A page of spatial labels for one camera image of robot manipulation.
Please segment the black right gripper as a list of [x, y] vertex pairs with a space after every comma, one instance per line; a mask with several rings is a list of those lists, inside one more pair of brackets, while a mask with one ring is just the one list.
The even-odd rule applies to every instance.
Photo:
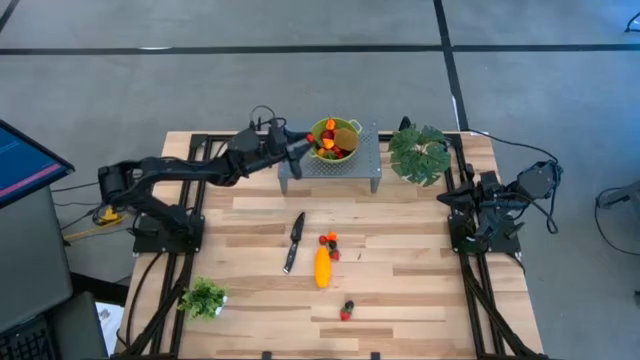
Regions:
[[473, 169], [465, 169], [466, 182], [470, 192], [446, 192], [436, 199], [449, 207], [463, 207], [464, 211], [480, 211], [481, 209], [498, 209], [497, 194], [501, 191], [501, 183], [495, 171], [480, 173], [480, 180], [475, 181]]

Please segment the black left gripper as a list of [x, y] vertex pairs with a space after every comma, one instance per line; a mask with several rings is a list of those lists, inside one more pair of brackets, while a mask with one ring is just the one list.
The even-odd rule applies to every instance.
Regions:
[[227, 143], [227, 153], [237, 161], [242, 177], [271, 167], [282, 161], [289, 163], [295, 179], [302, 177], [301, 159], [314, 147], [310, 132], [292, 132], [276, 119], [270, 120], [265, 139], [261, 139], [256, 125], [239, 132]]

